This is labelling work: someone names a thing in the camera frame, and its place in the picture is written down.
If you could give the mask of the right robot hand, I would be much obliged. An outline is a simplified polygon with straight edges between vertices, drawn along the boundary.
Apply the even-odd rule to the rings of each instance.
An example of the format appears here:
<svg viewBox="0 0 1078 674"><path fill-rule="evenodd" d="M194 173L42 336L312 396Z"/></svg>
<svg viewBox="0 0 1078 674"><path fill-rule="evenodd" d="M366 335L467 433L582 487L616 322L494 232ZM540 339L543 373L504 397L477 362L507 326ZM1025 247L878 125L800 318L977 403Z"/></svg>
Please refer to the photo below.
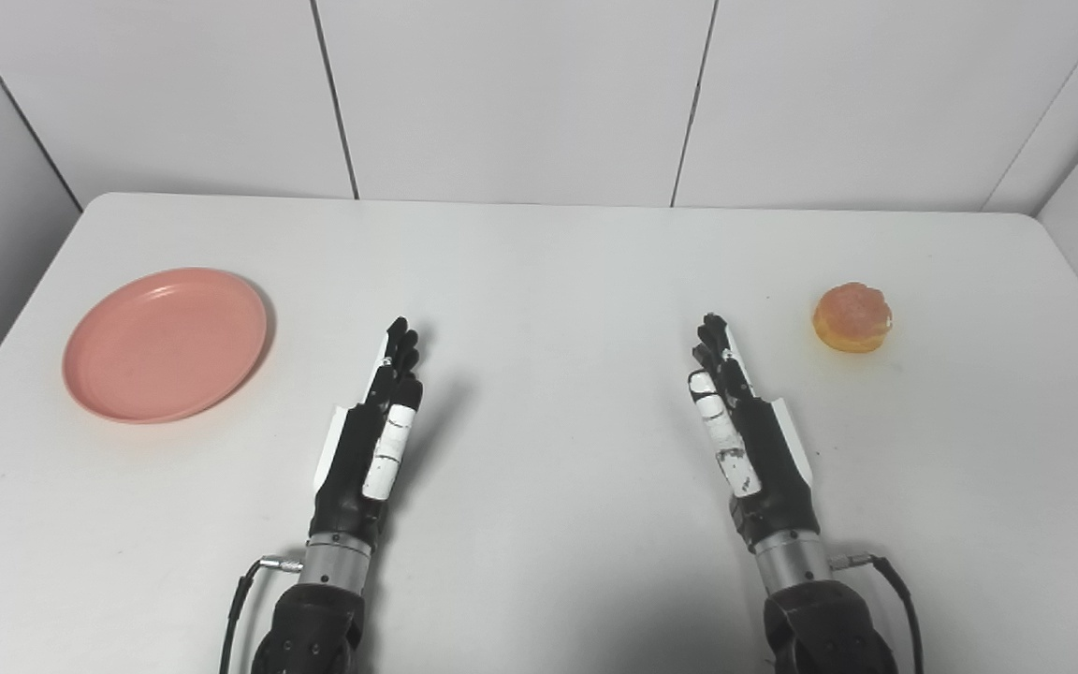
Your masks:
<svg viewBox="0 0 1078 674"><path fill-rule="evenodd" d="M754 548L782 532L819 534L808 458L783 400L754 391L730 325L703 316L688 388L731 491L733 524Z"/></svg>

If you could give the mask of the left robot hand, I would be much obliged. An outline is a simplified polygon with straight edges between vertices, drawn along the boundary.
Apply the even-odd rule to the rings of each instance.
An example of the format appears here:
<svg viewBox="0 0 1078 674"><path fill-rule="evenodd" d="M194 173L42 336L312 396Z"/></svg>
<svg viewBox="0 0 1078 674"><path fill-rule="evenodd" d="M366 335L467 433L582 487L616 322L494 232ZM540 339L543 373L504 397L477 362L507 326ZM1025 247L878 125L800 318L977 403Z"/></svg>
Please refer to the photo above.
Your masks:
<svg viewBox="0 0 1078 674"><path fill-rule="evenodd" d="M310 537L346 535L377 546L421 404L418 340L405 316L386 329L364 400L343 410L327 472L313 497Z"/></svg>

